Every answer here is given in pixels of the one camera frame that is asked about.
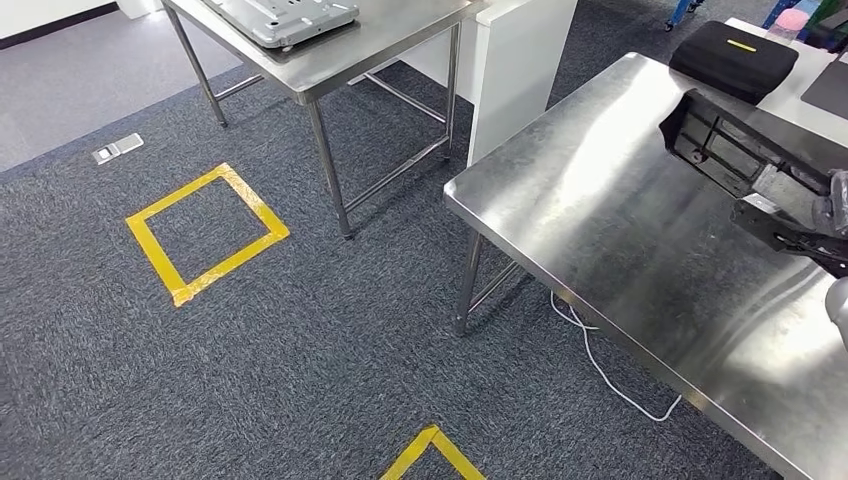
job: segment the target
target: power cord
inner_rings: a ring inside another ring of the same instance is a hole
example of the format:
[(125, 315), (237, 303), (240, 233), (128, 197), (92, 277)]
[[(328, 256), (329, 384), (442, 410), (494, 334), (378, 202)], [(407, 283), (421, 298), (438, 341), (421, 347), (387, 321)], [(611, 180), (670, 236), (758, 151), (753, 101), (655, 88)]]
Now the power cord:
[(671, 412), (674, 411), (674, 407), (676, 407), (677, 404), (680, 403), (680, 399), (683, 398), (682, 395), (677, 396), (677, 400), (675, 400), (674, 403), (672, 403), (671, 406), (668, 407), (668, 410), (666, 410), (665, 415), (663, 415), (662, 417), (655, 417), (655, 416), (651, 415), (647, 410), (642, 408), (638, 403), (634, 402), (630, 397), (621, 393), (621, 390), (616, 388), (615, 385), (613, 385), (612, 382), (609, 381), (609, 378), (607, 378), (607, 375), (604, 373), (603, 370), (601, 370), (601, 367), (598, 365), (598, 362), (595, 361), (595, 357), (592, 356), (592, 349), (589, 348), (589, 332), (592, 331), (592, 330), (597, 330), (598, 327), (592, 327), (590, 325), (586, 325), (585, 323), (583, 323), (583, 321), (580, 320), (580, 317), (577, 315), (577, 312), (574, 311), (574, 307), (572, 307), (571, 305), (568, 305), (568, 311), (569, 311), (569, 313), (571, 313), (570, 317), (568, 315), (562, 313), (562, 311), (560, 311), (560, 309), (558, 309), (556, 307), (556, 303), (554, 303), (554, 292), (553, 291), (551, 291), (551, 308), (554, 309), (554, 311), (557, 313), (557, 315), (559, 315), (560, 317), (562, 317), (563, 319), (568, 321), (568, 323), (574, 325), (575, 327), (579, 327), (580, 330), (583, 331), (583, 343), (586, 345), (586, 354), (589, 356), (589, 360), (592, 361), (592, 365), (595, 366), (595, 370), (597, 370), (598, 373), (601, 374), (601, 377), (604, 379), (604, 382), (607, 383), (607, 386), (610, 387), (612, 389), (612, 391), (616, 393), (616, 395), (623, 398), (627, 403), (636, 407), (637, 410), (639, 410), (646, 417), (650, 418), (651, 420), (653, 420), (655, 422), (664, 422), (664, 421), (668, 420), (668, 417), (671, 415)]

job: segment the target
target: black case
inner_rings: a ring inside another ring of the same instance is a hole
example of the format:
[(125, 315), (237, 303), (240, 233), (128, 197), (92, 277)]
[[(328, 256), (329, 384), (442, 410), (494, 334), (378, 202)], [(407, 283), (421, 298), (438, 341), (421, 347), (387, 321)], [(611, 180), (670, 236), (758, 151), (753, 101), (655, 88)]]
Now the black case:
[(674, 51), (668, 66), (758, 104), (792, 71), (798, 52), (721, 22), (707, 22)]

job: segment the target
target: tabletop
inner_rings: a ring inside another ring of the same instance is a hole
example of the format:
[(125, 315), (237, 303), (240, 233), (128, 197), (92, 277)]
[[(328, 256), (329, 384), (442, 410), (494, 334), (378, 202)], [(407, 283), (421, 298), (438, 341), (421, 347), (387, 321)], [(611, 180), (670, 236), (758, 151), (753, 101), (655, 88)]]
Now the tabletop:
[[(725, 23), (760, 37), (766, 34), (762, 28), (737, 18)], [(795, 68), (758, 107), (848, 148), (848, 120), (801, 100), (825, 67), (836, 60), (836, 54), (797, 40), (789, 46), (798, 52)]]
[(844, 479), (833, 278), (730, 221), (658, 124), (702, 87), (628, 54), (445, 186), (448, 207), (787, 478)]
[(481, 0), (359, 0), (347, 26), (289, 49), (262, 48), (203, 0), (163, 0), (305, 105), (485, 7)]

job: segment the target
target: yellow label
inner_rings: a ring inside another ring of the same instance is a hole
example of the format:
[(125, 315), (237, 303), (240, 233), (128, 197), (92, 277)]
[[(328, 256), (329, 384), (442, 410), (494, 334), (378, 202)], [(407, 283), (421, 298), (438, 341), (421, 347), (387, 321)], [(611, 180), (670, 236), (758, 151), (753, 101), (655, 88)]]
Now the yellow label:
[(736, 40), (727, 39), (727, 43), (733, 45), (734, 47), (739, 47), (742, 50), (747, 50), (749, 52), (756, 52), (757, 51), (756, 48), (754, 48), (750, 45), (745, 45), (744, 43), (737, 42)]
[[(235, 190), (238, 196), (244, 200), (244, 203), (265, 224), (265, 227), (268, 228), (268, 233), (186, 284), (182, 276), (177, 272), (174, 264), (171, 263), (171, 260), (165, 254), (165, 250), (162, 249), (156, 237), (153, 236), (153, 232), (147, 226), (146, 220), (191, 193), (196, 192), (216, 178), (224, 179)], [(165, 288), (171, 292), (171, 296), (174, 298), (174, 305), (177, 307), (194, 298), (195, 295), (215, 280), (230, 273), (239, 265), (259, 255), (266, 248), (289, 236), (289, 229), (286, 228), (283, 222), (259, 198), (259, 195), (238, 176), (235, 170), (230, 168), (226, 163), (218, 165), (211, 172), (201, 175), (199, 178), (165, 196), (153, 205), (127, 218), (127, 225), (130, 227), (130, 231), (135, 236), (139, 246), (141, 246), (141, 250), (147, 255), (147, 259), (150, 260), (153, 270), (162, 279)]]
[(483, 474), (465, 458), (465, 455), (456, 448), (456, 445), (435, 425), (422, 430), (412, 440), (409, 446), (401, 452), (395, 463), (380, 477), (380, 480), (400, 479), (431, 444), (445, 457), (445, 460), (453, 465), (453, 468), (462, 475), (462, 478), (466, 480), (485, 480)]

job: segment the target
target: stainless steel table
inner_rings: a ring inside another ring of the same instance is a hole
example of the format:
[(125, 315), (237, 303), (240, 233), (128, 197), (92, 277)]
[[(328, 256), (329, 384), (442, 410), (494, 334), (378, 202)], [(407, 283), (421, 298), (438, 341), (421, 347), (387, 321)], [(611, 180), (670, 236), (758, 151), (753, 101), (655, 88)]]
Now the stainless steel table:
[(732, 224), (732, 199), (666, 153), (657, 125), (698, 86), (628, 54), (448, 183), (474, 229), (457, 327), (482, 234), (775, 470), (848, 478), (833, 278)]
[[(338, 215), (339, 228), (345, 238), (349, 239), (353, 236), (348, 221), (350, 211), (440, 146), (446, 145), (447, 155), (450, 156), (453, 146), (460, 22), (482, 9), (485, 6), (482, 1), (361, 0), (359, 3), (360, 15), (353, 24), (327, 32), (290, 49), (270, 50), (251, 42), (201, 0), (164, 0), (163, 3), (177, 36), (185, 48), (189, 61), (200, 80), (201, 88), (212, 105), (218, 123), (222, 126), (226, 126), (227, 121), (218, 102), (261, 81), (263, 78), (273, 81), (295, 102), (306, 106), (312, 120), (312, 128), (318, 143), (321, 162), (327, 174), (327, 183), (333, 198), (333, 206)], [(246, 64), (254, 67), (259, 75), (248, 78), (223, 92), (213, 93), (200, 61), (183, 30), (177, 12)], [(369, 78), (377, 81), (381, 87), (387, 88), (393, 94), (445, 123), (444, 135), (353, 200), (345, 202), (336, 176), (333, 155), (327, 142), (327, 134), (318, 100), (323, 95), (343, 86), (349, 80), (365, 74), (374, 67), (446, 29), (451, 29), (451, 42), (447, 82), (448, 98), (444, 116), (368, 75)]]

